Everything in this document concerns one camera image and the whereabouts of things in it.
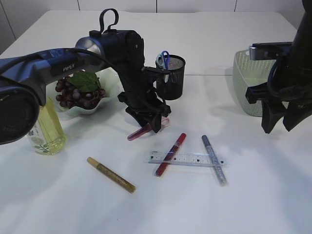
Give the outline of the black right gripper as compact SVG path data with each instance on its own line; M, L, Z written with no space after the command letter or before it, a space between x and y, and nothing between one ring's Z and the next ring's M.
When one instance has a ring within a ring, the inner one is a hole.
M312 84L298 83L277 89L270 82L248 87L245 97L256 106L255 115L262 115L261 126L269 134L278 121L290 132L312 115Z

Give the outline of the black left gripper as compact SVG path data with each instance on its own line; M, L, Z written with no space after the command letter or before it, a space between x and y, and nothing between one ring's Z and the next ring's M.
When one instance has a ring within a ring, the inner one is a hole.
M127 105L125 112L132 116L141 127L149 123L155 133L161 129L162 117L167 117L171 113L171 107L157 98L154 98L154 105L153 103L145 104L136 98L129 99L126 94L119 94L118 100Z

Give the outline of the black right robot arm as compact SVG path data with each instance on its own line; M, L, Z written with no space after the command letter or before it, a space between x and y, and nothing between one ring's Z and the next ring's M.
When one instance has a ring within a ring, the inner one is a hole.
M292 42L254 43L251 60L274 60L265 83L247 88L250 104L261 101L262 122L269 134L282 119L291 131L312 115L312 2L304 0L305 13Z

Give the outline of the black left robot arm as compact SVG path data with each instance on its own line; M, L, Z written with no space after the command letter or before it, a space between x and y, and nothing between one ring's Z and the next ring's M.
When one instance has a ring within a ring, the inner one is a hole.
M46 87L80 70L99 72L114 69L124 91L118 95L126 112L141 126L154 132L161 119L171 113L154 82L166 70L144 65L144 40L133 30L116 30L104 25L92 30L73 48L57 48L0 61L0 142L8 144L24 137L35 125L46 104Z

